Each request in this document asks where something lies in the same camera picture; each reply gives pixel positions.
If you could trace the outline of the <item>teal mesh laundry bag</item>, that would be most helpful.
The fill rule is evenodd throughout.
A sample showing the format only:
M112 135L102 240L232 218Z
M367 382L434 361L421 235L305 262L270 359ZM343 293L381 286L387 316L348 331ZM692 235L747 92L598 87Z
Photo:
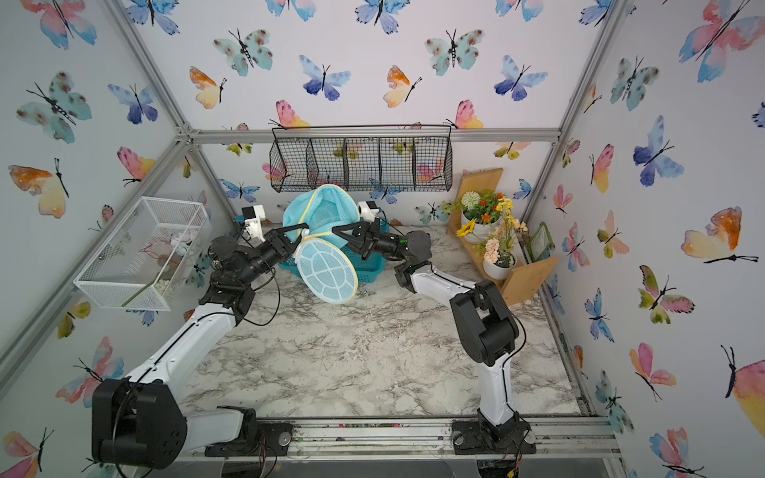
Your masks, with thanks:
M320 300L345 304L355 295L359 279L351 259L342 251L347 240L333 233L338 226L360 220L352 196L338 185L324 184L295 198L285 209L282 224L297 244L292 254L298 273Z

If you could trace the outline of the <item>white pot yellow pink flowers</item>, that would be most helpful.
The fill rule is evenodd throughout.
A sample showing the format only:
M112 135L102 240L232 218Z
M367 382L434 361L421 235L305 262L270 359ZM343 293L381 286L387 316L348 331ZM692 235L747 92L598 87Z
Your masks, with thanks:
M485 241L477 245L472 244L477 247L482 257L482 267L485 274L499 281L507 279L510 271L517 265L514 252L516 233L528 231L526 224L514 216L514 202L511 197L509 198L513 203L512 210L507 207L504 219Z

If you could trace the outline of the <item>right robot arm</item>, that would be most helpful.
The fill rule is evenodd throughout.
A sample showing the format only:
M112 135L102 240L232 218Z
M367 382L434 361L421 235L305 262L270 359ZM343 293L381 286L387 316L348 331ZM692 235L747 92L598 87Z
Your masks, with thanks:
M451 311L460 344L477 364L478 413L500 428L518 418L512 400L511 361L516 340L525 332L509 310L495 283L466 281L432 265L432 239L424 231L404 235L381 229L380 220L336 226L333 234L368 259L373 254L396 262L398 284L424 295Z

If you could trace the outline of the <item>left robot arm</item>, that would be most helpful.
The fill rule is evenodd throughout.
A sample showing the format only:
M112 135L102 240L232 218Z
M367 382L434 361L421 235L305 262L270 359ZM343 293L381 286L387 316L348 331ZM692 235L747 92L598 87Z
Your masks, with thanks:
M223 406L184 414L181 392L211 349L244 322L256 291L301 243L289 238L307 224L268 231L255 247L231 236L215 238L207 255L215 265L192 317L161 348L124 378L106 378L93 396L92 459L117 469L168 468L183 453L212 456L264 454L267 441L251 408Z

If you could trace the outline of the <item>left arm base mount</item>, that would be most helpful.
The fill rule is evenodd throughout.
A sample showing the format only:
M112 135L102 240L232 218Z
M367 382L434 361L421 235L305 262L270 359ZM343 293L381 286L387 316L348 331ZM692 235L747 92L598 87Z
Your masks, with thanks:
M288 454L295 433L293 422L259 418L253 408L219 406L217 411L236 412L240 424L231 440L208 444L204 452L206 457L284 457Z

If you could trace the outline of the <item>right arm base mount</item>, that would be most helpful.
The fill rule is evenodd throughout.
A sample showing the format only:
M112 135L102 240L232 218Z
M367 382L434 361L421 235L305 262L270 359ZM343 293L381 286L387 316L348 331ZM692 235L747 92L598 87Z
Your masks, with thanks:
M457 455L521 456L537 452L530 423L517 412L499 425L492 424L481 413L476 419L454 420L451 441Z

